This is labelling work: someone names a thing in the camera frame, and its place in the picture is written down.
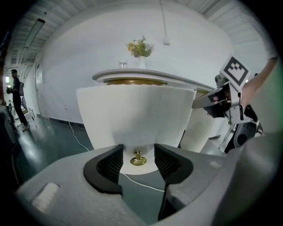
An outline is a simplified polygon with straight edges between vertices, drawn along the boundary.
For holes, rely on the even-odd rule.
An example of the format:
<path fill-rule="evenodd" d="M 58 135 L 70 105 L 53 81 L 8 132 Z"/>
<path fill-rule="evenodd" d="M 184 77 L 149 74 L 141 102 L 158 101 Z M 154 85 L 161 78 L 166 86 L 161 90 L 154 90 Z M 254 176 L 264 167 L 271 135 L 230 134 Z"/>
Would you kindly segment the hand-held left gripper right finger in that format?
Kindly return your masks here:
<path fill-rule="evenodd" d="M 154 161 L 165 181 L 165 189 L 158 220 L 163 220 L 185 207 L 178 198 L 173 197 L 169 191 L 169 185 L 180 184 L 193 171 L 191 160 L 174 152 L 171 147 L 165 147 L 161 144 L 154 145 Z"/>

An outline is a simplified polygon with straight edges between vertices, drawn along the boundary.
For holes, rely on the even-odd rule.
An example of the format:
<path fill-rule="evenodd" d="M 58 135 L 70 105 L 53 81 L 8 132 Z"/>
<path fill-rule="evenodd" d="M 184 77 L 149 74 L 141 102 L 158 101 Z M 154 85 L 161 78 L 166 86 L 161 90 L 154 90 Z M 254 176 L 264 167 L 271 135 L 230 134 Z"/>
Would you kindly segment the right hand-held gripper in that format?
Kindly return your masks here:
<path fill-rule="evenodd" d="M 258 131 L 258 118 L 250 106 L 243 106 L 242 88 L 250 71 L 235 57 L 230 55 L 218 75 L 217 88 L 193 101 L 192 108 L 203 108 L 211 117 L 226 117 L 236 126 L 233 145 L 240 148 Z"/>

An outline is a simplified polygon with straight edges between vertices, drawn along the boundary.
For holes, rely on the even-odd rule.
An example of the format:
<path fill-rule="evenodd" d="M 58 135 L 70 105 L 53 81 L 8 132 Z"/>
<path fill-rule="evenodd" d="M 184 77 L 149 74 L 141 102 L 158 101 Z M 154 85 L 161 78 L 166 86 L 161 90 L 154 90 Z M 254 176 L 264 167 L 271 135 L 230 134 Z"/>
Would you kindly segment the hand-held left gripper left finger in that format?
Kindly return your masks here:
<path fill-rule="evenodd" d="M 83 168 L 86 181 L 100 193 L 122 194 L 119 174 L 123 166 L 123 145 L 119 144 L 91 160 Z"/>

